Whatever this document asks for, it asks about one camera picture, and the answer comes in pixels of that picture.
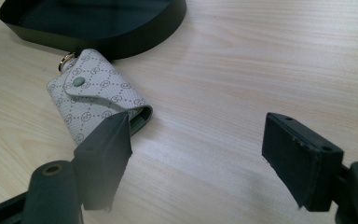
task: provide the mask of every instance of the key pouch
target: key pouch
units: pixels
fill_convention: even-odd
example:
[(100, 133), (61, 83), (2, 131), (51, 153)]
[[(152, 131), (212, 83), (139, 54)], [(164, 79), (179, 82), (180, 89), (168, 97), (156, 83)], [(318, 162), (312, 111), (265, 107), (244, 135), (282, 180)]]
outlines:
[(95, 49), (84, 49), (62, 66), (47, 89), (75, 142), (83, 140), (107, 117), (127, 111), (131, 135), (150, 120), (153, 109), (116, 68)]

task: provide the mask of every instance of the black tray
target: black tray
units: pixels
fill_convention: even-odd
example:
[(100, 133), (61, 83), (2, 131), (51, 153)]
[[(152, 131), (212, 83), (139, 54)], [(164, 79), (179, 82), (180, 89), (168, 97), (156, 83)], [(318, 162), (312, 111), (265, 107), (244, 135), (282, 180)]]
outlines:
[(20, 38), (120, 59), (152, 49), (186, 14), (186, 0), (6, 0), (0, 20)]

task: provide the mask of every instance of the monogram pattern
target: monogram pattern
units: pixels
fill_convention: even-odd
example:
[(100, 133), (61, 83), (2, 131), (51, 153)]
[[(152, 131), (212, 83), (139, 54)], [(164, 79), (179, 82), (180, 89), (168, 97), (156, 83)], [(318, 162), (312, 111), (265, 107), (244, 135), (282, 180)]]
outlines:
[[(72, 66), (66, 66), (68, 69), (51, 80), (47, 89), (77, 144), (103, 119), (119, 112), (127, 111), (130, 119), (142, 115), (132, 134), (145, 126), (152, 107), (97, 50), (84, 49), (68, 63)], [(77, 77), (85, 82), (76, 87), (73, 83)], [(150, 113), (142, 114), (146, 109)]]

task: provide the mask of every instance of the metal key ring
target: metal key ring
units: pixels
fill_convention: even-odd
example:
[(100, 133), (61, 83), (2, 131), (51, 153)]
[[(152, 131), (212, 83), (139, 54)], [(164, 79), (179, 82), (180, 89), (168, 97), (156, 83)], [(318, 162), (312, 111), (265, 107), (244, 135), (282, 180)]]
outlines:
[(60, 64), (58, 65), (58, 71), (62, 71), (62, 67), (64, 64), (66, 64), (69, 60), (77, 58), (78, 54), (76, 52), (68, 53), (63, 59), (60, 61)]

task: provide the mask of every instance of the light wood grain surface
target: light wood grain surface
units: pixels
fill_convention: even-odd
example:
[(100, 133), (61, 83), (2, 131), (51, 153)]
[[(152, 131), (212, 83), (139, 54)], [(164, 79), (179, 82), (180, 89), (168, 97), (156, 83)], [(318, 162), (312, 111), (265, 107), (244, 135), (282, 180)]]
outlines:
[[(298, 209), (261, 156), (268, 112), (291, 116), (358, 161), (358, 1), (187, 0), (179, 29), (113, 62), (154, 107), (113, 211), (85, 223), (334, 223)], [(66, 52), (0, 21), (0, 202), (76, 145), (46, 91)]]

